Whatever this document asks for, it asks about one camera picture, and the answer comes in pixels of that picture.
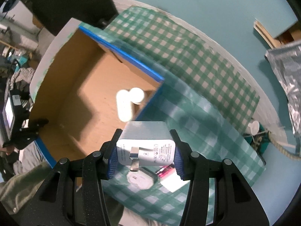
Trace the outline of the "white cup with stick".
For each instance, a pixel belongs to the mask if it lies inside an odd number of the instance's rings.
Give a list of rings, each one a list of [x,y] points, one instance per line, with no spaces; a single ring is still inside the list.
[[[259,134],[265,134],[268,131],[264,129],[263,125],[261,125],[257,120],[252,120],[245,130],[246,135],[256,136]]]

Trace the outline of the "black white striped cloth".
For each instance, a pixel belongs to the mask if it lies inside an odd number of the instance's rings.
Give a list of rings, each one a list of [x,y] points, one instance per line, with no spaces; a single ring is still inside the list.
[[[31,80],[34,76],[35,70],[32,67],[29,68],[20,68],[17,72],[15,72],[10,79],[7,81],[7,89],[12,90],[15,83],[24,81],[27,84],[31,83]]]

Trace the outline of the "silver foil bag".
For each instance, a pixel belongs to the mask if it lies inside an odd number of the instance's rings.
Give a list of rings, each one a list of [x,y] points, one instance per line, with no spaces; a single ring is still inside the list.
[[[267,50],[265,58],[288,99],[293,134],[300,138],[300,41]]]

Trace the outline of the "black chair back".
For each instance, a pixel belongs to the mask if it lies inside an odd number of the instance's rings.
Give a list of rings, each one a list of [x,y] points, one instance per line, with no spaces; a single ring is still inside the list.
[[[104,29],[117,15],[112,0],[21,0],[53,35],[71,18]]]

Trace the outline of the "white power adapter plug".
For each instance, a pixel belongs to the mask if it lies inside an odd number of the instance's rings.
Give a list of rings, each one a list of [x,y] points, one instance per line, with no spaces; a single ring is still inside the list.
[[[163,121],[129,121],[116,147],[118,162],[137,171],[141,166],[172,164],[176,144]]]

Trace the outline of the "green white checkered tablecloth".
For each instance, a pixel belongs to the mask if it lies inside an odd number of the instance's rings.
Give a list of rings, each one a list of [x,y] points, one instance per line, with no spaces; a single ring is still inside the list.
[[[89,24],[71,19],[71,27]],[[246,80],[201,38],[160,12],[131,6],[102,36],[164,77],[140,120],[163,121],[207,159],[231,159],[250,185],[265,170],[242,132],[259,102]]]

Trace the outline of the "white pink small box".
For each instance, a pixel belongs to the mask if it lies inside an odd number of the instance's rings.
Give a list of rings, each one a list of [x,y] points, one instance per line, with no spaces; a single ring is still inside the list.
[[[160,180],[160,184],[169,192],[176,192],[189,183],[189,181],[184,181],[178,176],[174,164],[162,166],[156,171],[156,175]]]

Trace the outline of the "white cylindrical bottle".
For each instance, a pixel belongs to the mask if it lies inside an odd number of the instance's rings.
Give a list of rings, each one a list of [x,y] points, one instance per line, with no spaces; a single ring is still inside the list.
[[[140,105],[144,101],[144,98],[144,91],[138,87],[118,91],[116,93],[116,107],[119,120],[122,122],[132,120],[134,116],[134,105]]]

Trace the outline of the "brown cardboard box blue tape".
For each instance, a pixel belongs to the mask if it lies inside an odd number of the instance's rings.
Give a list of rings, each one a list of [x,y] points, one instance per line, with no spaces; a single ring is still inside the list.
[[[116,94],[134,87],[146,92],[135,107],[140,119],[159,95],[164,77],[109,42],[102,31],[65,26],[42,57],[30,84],[30,121],[47,119],[36,141],[47,162],[77,160],[100,149],[125,123]]]

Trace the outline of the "white round charger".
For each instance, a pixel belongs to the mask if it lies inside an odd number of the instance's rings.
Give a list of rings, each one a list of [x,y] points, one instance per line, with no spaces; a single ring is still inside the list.
[[[127,180],[130,184],[136,186],[141,190],[148,190],[154,185],[154,180],[151,176],[142,171],[129,172],[127,174]]]

